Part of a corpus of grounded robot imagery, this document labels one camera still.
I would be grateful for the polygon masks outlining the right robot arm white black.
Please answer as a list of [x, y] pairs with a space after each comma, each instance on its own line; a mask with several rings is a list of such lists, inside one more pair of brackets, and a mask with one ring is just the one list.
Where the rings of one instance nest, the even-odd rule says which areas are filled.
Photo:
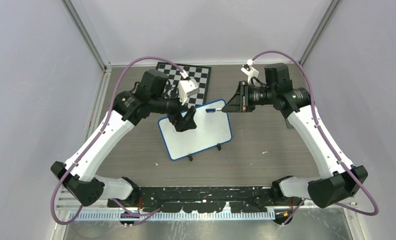
[[284, 63], [266, 65], [265, 83], [256, 86], [258, 71], [249, 60], [242, 66], [248, 79], [221, 109], [224, 113], [250, 113], [256, 106], [271, 105], [295, 128], [311, 153], [319, 175], [312, 179], [286, 176], [272, 182], [271, 198], [277, 205], [297, 197], [312, 200], [326, 208], [354, 196], [368, 177], [366, 168], [356, 166], [338, 147], [322, 123], [318, 111], [311, 106], [305, 88], [294, 88], [288, 66]]

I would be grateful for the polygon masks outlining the blue white marker pen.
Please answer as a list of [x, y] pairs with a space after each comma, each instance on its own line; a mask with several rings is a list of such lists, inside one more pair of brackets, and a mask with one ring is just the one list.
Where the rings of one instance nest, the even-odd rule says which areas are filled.
[[216, 112], [221, 112], [222, 111], [222, 108], [211, 108], [211, 109], [216, 109]]

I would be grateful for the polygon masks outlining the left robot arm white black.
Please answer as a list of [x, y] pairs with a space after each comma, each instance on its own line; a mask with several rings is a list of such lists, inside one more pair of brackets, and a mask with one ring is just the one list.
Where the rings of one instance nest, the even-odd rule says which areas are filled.
[[168, 81], [163, 72], [146, 71], [133, 90], [115, 96], [99, 128], [81, 148], [65, 162], [52, 165], [51, 171], [82, 206], [88, 207], [101, 199], [118, 199], [127, 207], [138, 203], [139, 194], [132, 181], [125, 177], [101, 177], [96, 172], [116, 144], [142, 119], [152, 113], [166, 114], [177, 132], [197, 127], [196, 109], [188, 107], [186, 101], [199, 92], [199, 85], [187, 77], [172, 89], [176, 97], [170, 97], [166, 93]]

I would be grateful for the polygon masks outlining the blue marker cap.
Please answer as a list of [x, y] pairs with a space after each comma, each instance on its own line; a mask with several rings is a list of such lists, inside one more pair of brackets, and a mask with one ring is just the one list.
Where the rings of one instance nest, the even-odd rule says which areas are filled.
[[213, 112], [216, 112], [216, 109], [215, 108], [208, 108], [205, 111], [208, 112], [208, 113], [213, 113]]

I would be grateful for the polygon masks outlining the whiteboard with blue frame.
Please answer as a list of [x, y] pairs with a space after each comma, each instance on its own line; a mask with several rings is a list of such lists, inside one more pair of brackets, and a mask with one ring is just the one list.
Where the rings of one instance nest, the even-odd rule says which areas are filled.
[[177, 132], [167, 117], [159, 119], [158, 127], [169, 159], [177, 161], [231, 141], [233, 134], [229, 115], [221, 111], [207, 112], [208, 109], [220, 109], [225, 104], [225, 100], [218, 99], [196, 107], [194, 121], [197, 127], [184, 132]]

